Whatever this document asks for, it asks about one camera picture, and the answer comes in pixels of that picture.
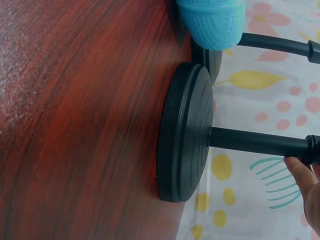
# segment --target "blue rubber handle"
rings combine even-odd
[[[220,51],[239,43],[245,26],[246,0],[177,0],[177,5],[199,46]]]

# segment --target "white fabric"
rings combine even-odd
[[[318,0],[247,0],[246,8],[245,32],[269,31],[265,25],[255,27],[267,23],[278,37],[320,42]],[[277,22],[278,15],[270,19],[269,13],[286,16],[289,24]],[[320,65],[306,57],[243,46],[228,49],[213,97],[215,127],[296,138],[320,135]],[[211,148],[176,239],[319,240],[303,213],[299,188],[281,157]]]

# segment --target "teal leaf print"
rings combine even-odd
[[[270,209],[283,208],[301,196],[301,192],[282,157],[260,159],[251,164],[249,169],[257,170],[256,175],[263,181],[265,192],[270,196],[268,198]]]

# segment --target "black tube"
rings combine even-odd
[[[276,50],[306,57],[310,57],[311,55],[311,49],[307,43],[302,43],[274,36],[243,33],[238,45]]]
[[[212,127],[209,146],[221,149],[306,159],[306,139]]]

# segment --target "wooden table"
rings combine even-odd
[[[174,0],[2,0],[0,239],[175,239],[157,138],[190,39]]]

